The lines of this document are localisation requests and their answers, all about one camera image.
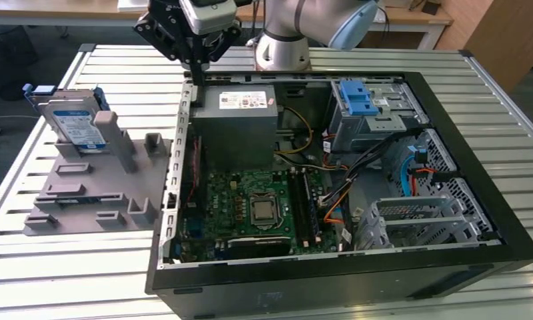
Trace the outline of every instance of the slotted metal surface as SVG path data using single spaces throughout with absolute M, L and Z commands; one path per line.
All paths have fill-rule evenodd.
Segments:
M 533 238 L 533 130 L 472 59 L 456 52 L 312 50 L 315 70 L 419 71 Z M 234 48 L 212 70 L 252 70 Z M 174 139 L 183 69 L 150 46 L 79 53 L 63 85 L 99 84 L 134 139 Z M 55 134 L 40 119 L 0 187 L 0 319 L 176 319 L 144 294 L 151 231 L 27 237 L 23 222 L 52 168 Z M 533 264 L 443 298 L 267 315 L 294 319 L 533 319 Z

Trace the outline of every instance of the desk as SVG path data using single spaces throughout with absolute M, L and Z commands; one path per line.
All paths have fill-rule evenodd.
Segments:
M 312 49 L 315 70 L 418 71 L 533 238 L 533 124 L 476 63 L 456 51 Z M 252 70 L 232 48 L 212 70 Z M 175 138 L 183 68 L 151 46 L 80 52 L 62 88 L 99 83 L 119 126 Z M 0 186 L 0 319 L 179 320 L 144 293 L 152 231 L 27 237 L 24 219 L 54 166 L 56 134 L 40 118 Z M 442 299 L 266 315 L 295 320 L 533 319 L 533 264 Z
M 0 25 L 62 25 L 62 26 L 134 26 L 139 12 L 119 12 L 118 0 L 0 0 Z M 419 49 L 434 49 L 452 18 L 443 9 L 436 15 L 400 8 L 387 8 L 392 32 L 426 34 Z M 238 16 L 252 20 L 252 6 L 239 9 Z M 263 6 L 258 16 L 263 21 Z M 374 23 L 371 31 L 383 31 L 384 23 Z

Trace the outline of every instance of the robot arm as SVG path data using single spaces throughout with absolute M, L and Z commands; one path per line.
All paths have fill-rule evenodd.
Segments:
M 378 0 L 266 0 L 266 31 L 259 42 L 259 69 L 303 70 L 310 66 L 310 37 L 339 50 L 362 41 L 378 13 Z M 204 70 L 242 35 L 236 9 L 252 0 L 150 0 L 135 30 L 204 84 Z M 210 34 L 220 36 L 210 41 Z
M 191 70 L 194 83 L 204 84 L 204 71 L 227 52 L 242 28 L 236 21 L 238 6 L 251 0 L 150 0 L 148 12 L 135 31 L 170 60 L 180 60 Z M 210 34 L 220 31 L 211 41 Z

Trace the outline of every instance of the power supply label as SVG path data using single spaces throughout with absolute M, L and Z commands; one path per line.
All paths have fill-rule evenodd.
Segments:
M 102 149 L 107 142 L 96 126 L 92 124 L 94 116 L 86 110 L 54 111 L 58 124 L 67 134 L 71 142 L 83 149 Z
M 267 92 L 235 91 L 222 92 L 220 109 L 256 109 L 267 108 Z

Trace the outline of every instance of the motherboard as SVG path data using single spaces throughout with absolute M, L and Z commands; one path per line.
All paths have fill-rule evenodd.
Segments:
M 318 170 L 210 173 L 204 213 L 182 221 L 184 261 L 336 251 L 319 223 L 323 194 Z

